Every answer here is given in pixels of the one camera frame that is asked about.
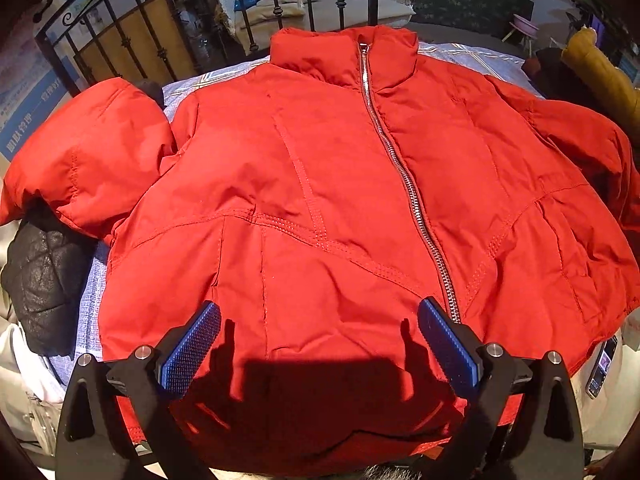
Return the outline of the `black iron bed frame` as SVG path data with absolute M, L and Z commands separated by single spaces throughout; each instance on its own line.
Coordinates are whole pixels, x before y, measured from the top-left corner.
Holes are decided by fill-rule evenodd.
M 64 0 L 36 33 L 40 52 L 76 96 L 110 77 L 176 82 L 245 55 L 218 0 Z M 369 23 L 378 22 L 371 0 Z

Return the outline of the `mustard yellow puffer jacket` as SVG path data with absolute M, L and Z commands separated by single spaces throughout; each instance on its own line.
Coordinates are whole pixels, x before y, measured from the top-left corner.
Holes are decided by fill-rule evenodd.
M 608 117 L 629 139 L 639 143 L 639 89 L 597 47 L 597 32 L 583 27 L 575 32 L 561 58 L 591 90 Z

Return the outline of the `black quilted leather jacket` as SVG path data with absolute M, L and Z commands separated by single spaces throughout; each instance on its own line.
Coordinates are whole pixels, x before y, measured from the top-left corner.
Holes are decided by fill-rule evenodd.
M 80 298 L 97 244 L 58 220 L 43 202 L 21 221 L 9 244 L 1 285 L 35 354 L 73 352 Z

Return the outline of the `pink small stool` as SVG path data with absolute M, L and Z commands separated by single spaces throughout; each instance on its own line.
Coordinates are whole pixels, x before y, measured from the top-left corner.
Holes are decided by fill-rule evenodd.
M 507 42 L 516 32 L 523 36 L 523 44 L 525 51 L 529 56 L 533 55 L 534 42 L 537 39 L 539 28 L 527 18 L 523 18 L 521 15 L 514 14 L 512 21 L 510 21 L 511 29 L 506 33 L 501 41 Z

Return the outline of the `blue wall poster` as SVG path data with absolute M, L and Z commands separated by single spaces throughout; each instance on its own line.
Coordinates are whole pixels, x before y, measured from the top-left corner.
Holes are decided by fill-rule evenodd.
M 35 130 L 63 103 L 67 91 L 54 70 L 45 73 L 24 96 L 6 101 L 1 115 L 1 155 L 9 162 Z

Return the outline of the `purple plaid bed sheet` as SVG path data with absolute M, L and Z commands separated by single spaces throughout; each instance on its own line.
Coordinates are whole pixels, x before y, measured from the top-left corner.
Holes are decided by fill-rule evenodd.
M 460 65 L 483 75 L 494 76 L 509 84 L 515 84 L 533 93 L 534 96 L 539 94 L 522 70 L 524 60 L 515 55 L 465 44 L 428 44 L 424 41 L 420 42 L 418 52 L 422 56 Z M 256 61 L 242 62 L 168 84 L 163 88 L 165 115 L 169 119 L 173 118 L 181 102 L 192 92 L 238 78 L 267 61 L 268 58 L 258 58 Z M 108 246 L 99 242 L 90 261 L 88 278 L 80 296 L 74 350 L 68 356 L 52 356 L 48 359 L 50 370 L 63 387 L 70 382 L 75 362 L 82 354 L 90 353 L 96 358 L 102 356 L 98 313 L 106 282 L 107 258 Z

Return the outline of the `red puffer jacket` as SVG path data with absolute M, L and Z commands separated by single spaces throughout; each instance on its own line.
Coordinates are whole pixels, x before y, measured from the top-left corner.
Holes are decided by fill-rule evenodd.
M 217 469 L 333 474 L 446 442 L 466 404 L 419 334 L 427 297 L 571 372 L 639 303 L 626 134 L 405 29 L 283 29 L 172 117 L 101 81 L 12 160 L 2 221 L 37 206 L 107 244 L 104 359 L 218 304 L 224 339 L 172 409 Z

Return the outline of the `dark maroon garment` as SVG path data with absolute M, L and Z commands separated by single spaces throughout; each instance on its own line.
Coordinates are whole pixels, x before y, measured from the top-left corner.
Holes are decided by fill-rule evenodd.
M 604 109 L 589 87 L 561 58 L 562 50 L 548 47 L 538 50 L 522 64 L 522 71 L 532 86 L 546 99 L 566 101 L 590 108 L 598 113 Z

